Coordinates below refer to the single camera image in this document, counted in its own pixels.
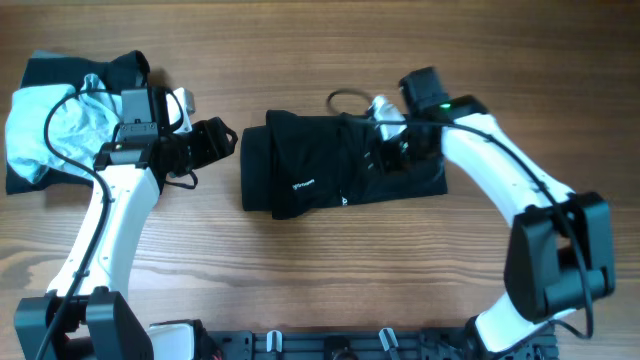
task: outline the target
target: white logo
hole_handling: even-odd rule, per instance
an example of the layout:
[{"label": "white logo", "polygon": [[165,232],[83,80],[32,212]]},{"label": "white logo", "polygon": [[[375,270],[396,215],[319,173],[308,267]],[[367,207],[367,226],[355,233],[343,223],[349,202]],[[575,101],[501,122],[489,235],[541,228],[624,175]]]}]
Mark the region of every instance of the white logo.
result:
[{"label": "white logo", "polygon": [[293,190],[298,190],[299,188],[301,188],[303,186],[309,186],[309,185],[313,184],[314,182],[316,182],[316,181],[314,179],[311,179],[311,180],[307,181],[306,183],[295,184],[295,185],[293,185]]}]

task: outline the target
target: clothing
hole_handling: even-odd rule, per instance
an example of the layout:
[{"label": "clothing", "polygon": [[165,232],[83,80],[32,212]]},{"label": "clothing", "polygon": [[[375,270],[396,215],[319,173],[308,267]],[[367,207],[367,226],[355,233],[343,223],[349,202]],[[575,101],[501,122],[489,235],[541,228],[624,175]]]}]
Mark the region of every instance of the clothing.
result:
[{"label": "clothing", "polygon": [[[21,88],[52,84],[71,84],[76,90],[84,85],[84,77],[93,73],[104,83],[104,86],[115,92],[141,86],[146,83],[149,74],[149,63],[139,51],[132,51],[111,62],[94,62],[76,57],[56,57],[55,54],[36,52],[29,59]],[[92,181],[70,175],[55,169],[49,169],[40,181],[31,183],[22,178],[7,164],[6,192],[8,195],[43,190],[53,184],[85,184],[91,186]]]},{"label": "clothing", "polygon": [[[89,74],[85,76],[81,90],[104,88],[97,75]],[[49,168],[92,179],[85,171],[51,153],[44,142],[47,115],[60,99],[75,92],[73,85],[48,85],[27,87],[13,93],[5,127],[7,163],[32,184],[38,183]],[[92,167],[94,155],[103,143],[111,140],[121,115],[122,100],[118,95],[80,95],[69,99],[55,112],[49,124],[49,141],[65,156]]]},{"label": "clothing", "polygon": [[343,117],[267,112],[267,125],[244,131],[242,204],[288,219],[311,208],[447,193],[442,155],[387,174],[376,159],[372,126]]}]

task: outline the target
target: white fabric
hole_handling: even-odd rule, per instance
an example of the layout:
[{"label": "white fabric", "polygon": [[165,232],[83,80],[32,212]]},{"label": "white fabric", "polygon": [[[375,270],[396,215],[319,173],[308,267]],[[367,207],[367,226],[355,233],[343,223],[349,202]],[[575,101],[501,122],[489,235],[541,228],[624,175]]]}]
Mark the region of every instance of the white fabric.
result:
[{"label": "white fabric", "polygon": [[[84,78],[84,89],[104,89],[95,74]],[[49,168],[91,180],[91,176],[53,155],[44,143],[44,122],[49,111],[72,85],[34,86],[13,93],[11,113],[5,127],[7,162],[21,177],[37,183]],[[93,157],[111,141],[122,116],[122,100],[106,93],[83,94],[58,108],[49,125],[53,147],[65,156],[92,168]]]}]

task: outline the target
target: brown background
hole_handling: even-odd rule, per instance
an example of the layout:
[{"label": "brown background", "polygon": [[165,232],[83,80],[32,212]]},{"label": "brown background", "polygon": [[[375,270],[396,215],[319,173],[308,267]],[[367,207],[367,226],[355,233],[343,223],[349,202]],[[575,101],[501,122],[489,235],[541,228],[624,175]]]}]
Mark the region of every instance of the brown background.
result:
[{"label": "brown background", "polygon": [[[436,65],[451,94],[478,96],[552,176],[610,200],[618,287],[595,306],[593,341],[559,331],[561,352],[637,358],[640,14],[630,1],[544,3],[2,6],[0,117],[34,49],[104,61],[139,49],[172,85],[195,93],[194,121],[220,116],[239,132],[263,124],[267,109],[325,114],[326,95],[344,86],[401,104],[397,81]],[[362,110],[357,100],[340,105]],[[449,195],[291,221],[243,212],[239,170],[235,154],[199,170],[197,190],[162,195],[131,274],[130,304],[145,326],[180,318],[254,331],[462,325],[503,292],[509,230],[451,164]],[[89,195],[79,186],[0,194],[0,359],[22,357],[17,302],[42,295]],[[570,320],[583,327],[582,312]]]}]

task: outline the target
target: folded black cloth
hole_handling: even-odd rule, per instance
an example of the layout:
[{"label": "folded black cloth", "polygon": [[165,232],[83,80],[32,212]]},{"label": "folded black cloth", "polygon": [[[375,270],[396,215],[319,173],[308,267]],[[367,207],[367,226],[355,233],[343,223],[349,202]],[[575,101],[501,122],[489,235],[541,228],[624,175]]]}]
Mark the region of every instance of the folded black cloth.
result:
[{"label": "folded black cloth", "polygon": [[[27,62],[20,87],[71,84],[80,90],[87,74],[98,75],[107,89],[119,92],[145,84],[149,74],[149,63],[140,51],[132,51],[111,62],[95,62],[64,56],[33,57]],[[49,169],[38,183],[32,184],[20,177],[7,164],[6,191],[8,195],[43,190],[53,184],[91,185],[92,182]]]},{"label": "folded black cloth", "polygon": [[376,130],[344,116],[267,112],[242,137],[242,205],[288,219],[312,208],[447,193],[442,155],[382,171]]}]

